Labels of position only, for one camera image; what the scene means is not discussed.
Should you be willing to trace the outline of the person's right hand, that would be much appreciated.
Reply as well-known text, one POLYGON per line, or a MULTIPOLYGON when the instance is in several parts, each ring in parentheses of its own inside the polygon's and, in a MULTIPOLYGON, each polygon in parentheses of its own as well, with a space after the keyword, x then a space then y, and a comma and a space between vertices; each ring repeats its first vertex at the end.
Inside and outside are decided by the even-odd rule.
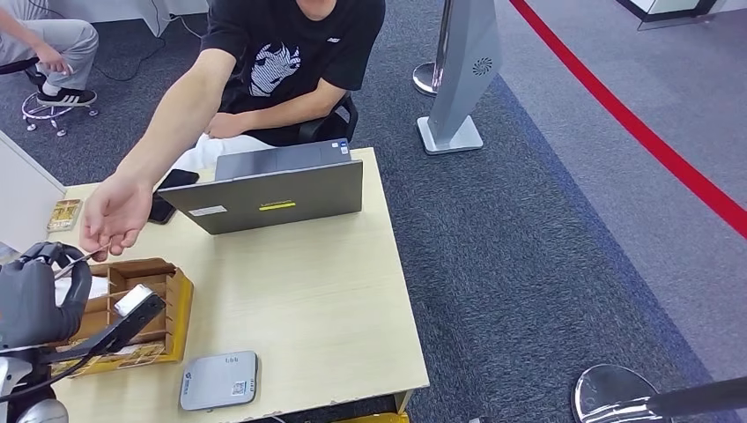
POLYGON ((132 247, 149 217, 152 189, 147 178, 120 172, 110 175, 85 201, 79 246, 96 262, 132 247))

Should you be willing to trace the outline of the person's hand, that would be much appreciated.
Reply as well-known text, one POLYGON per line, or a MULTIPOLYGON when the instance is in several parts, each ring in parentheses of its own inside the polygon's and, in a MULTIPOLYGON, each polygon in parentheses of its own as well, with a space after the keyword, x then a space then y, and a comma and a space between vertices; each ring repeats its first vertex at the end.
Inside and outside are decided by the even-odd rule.
POLYGON ((63 56, 54 48, 46 43, 42 43, 33 48, 39 62, 50 71, 61 73, 65 76, 70 75, 71 67, 65 62, 63 56))

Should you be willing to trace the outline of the person's left hand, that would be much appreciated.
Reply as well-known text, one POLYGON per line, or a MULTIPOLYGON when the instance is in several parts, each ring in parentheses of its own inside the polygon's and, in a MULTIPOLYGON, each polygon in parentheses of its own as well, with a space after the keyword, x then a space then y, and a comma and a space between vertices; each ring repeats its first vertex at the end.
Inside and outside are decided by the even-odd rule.
POLYGON ((204 133, 210 138, 237 137, 251 130, 253 117, 250 112, 229 114, 216 113, 206 126, 204 133))

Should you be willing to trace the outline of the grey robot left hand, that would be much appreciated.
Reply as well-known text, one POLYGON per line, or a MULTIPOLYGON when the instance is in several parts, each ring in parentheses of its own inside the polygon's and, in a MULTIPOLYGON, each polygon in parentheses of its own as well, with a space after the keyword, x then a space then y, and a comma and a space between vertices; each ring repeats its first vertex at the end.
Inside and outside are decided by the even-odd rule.
POLYGON ((37 242, 1 266, 1 348, 54 344, 75 335, 92 287, 85 255, 60 242, 37 242), (61 305, 55 302, 53 264, 71 271, 61 305))

